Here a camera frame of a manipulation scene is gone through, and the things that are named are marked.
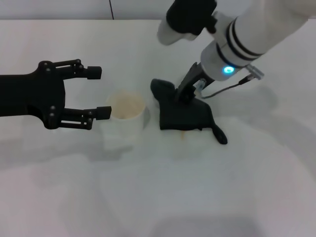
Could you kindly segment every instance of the black stripe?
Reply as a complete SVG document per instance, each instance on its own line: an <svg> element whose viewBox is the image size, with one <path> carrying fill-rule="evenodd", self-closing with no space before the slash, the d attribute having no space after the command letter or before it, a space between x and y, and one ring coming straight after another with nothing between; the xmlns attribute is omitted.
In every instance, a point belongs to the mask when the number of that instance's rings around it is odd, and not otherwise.
<svg viewBox="0 0 316 237"><path fill-rule="evenodd" d="M245 61L253 61L253 60L256 60L258 57L256 58L248 58L244 55L242 55L241 53L238 52L238 50L234 47L233 43L232 43L232 40L231 40L231 37L230 37L230 27L231 27L232 23L230 23L230 25L227 27L227 30L226 30L226 39L227 39L227 43L228 43L228 46L229 48L231 48L232 52L239 58L241 58L242 60L245 60Z"/></svg>
<svg viewBox="0 0 316 237"><path fill-rule="evenodd" d="M260 57L262 56L263 54L259 54L259 53L254 53L254 52L251 52L250 50L246 49L242 44L241 42L239 41L237 35L236 35L236 29L235 29L235 23L236 23L236 20L237 18L235 19L235 21L233 21L233 37L234 37L234 40L236 42L236 44L238 45L239 48L241 48L245 53L249 54L249 55L252 55L252 56L257 56L257 57Z"/></svg>
<svg viewBox="0 0 316 237"><path fill-rule="evenodd" d="M234 67L234 68L244 68L245 66L238 66L238 65L235 65L233 63L231 63L230 61L228 61L225 56L223 55L220 47L218 46L218 44L216 44L216 49L217 49L217 53L218 53L218 56L220 56L220 58L224 61L224 63L226 63L227 65L231 66L231 67Z"/></svg>
<svg viewBox="0 0 316 237"><path fill-rule="evenodd" d="M111 0L109 0L109 3L110 3L110 9L111 9L112 20L114 20L114 14L113 14L113 9L112 9Z"/></svg>

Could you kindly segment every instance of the white wall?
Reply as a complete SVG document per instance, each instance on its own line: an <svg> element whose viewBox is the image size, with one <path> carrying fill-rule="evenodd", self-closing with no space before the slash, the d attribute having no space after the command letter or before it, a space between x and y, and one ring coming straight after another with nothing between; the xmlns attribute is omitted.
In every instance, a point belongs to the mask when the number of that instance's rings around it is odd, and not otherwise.
<svg viewBox="0 0 316 237"><path fill-rule="evenodd" d="M217 0L217 9L229 15L240 15L251 0ZM173 0L111 0L115 19L161 19Z"/></svg>
<svg viewBox="0 0 316 237"><path fill-rule="evenodd" d="M251 0L218 0L218 10L240 15ZM161 19L173 0L111 0L115 19ZM111 19L109 0L0 0L0 19Z"/></svg>
<svg viewBox="0 0 316 237"><path fill-rule="evenodd" d="M0 19L111 19L109 0L0 0Z"/></svg>

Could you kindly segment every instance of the coffee stain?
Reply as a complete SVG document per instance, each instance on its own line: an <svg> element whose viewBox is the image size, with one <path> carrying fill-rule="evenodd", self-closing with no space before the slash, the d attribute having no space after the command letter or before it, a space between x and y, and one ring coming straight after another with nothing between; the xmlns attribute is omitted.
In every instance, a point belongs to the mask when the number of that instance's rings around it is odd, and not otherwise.
<svg viewBox="0 0 316 237"><path fill-rule="evenodd" d="M181 131L181 140L183 141L184 140L184 134L185 134L186 132L185 131Z"/></svg>

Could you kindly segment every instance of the cable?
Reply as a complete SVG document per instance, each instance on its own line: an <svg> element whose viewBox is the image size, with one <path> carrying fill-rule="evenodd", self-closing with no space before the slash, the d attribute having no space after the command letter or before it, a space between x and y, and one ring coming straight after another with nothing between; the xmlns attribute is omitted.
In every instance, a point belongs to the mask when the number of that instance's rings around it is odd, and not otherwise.
<svg viewBox="0 0 316 237"><path fill-rule="evenodd" d="M231 85L231 86L226 87L226 88L224 88L224 89L222 89L222 90L220 90L220 91L217 91L216 93L214 93L214 94L212 94L212 95L208 95L208 96L201 97L201 98L202 98L203 100L205 100L205 99L209 99L209 98L214 97L215 95L218 95L218 94L220 94L220 93L222 93L222 92L224 92L224 91L226 91L226 90L229 90L229 89L235 88L235 87L237 87L237 86L239 86L239 84L236 84L236 85Z"/></svg>
<svg viewBox="0 0 316 237"><path fill-rule="evenodd" d="M224 91L226 91L226 90L235 88L235 87L237 87L237 86L239 86L239 85L243 85L243 84L245 84L245 83L251 81L251 80L254 79L254 78L255 78L255 77L254 77L252 74L250 74L250 75L244 77L242 80L240 80L237 84L231 85L231 86L229 86L229 87L226 87L226 88L224 88L224 89L222 89L222 90L220 90L220 91L217 91L217 92L214 93L214 94L211 94L211 95L208 95L208 96L202 96L201 99L205 100L205 99L212 98L212 97L214 97L214 96L216 96L216 95L218 95L218 94L220 94L220 93L222 93L222 92L224 92Z"/></svg>

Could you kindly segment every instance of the blue led light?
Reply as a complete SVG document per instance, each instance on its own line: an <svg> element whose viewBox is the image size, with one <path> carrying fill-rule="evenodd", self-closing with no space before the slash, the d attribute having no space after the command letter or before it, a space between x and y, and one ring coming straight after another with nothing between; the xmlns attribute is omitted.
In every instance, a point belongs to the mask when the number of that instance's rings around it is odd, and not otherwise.
<svg viewBox="0 0 316 237"><path fill-rule="evenodd" d="M223 68L223 73L225 74L232 74L235 71L235 68L227 66Z"/></svg>

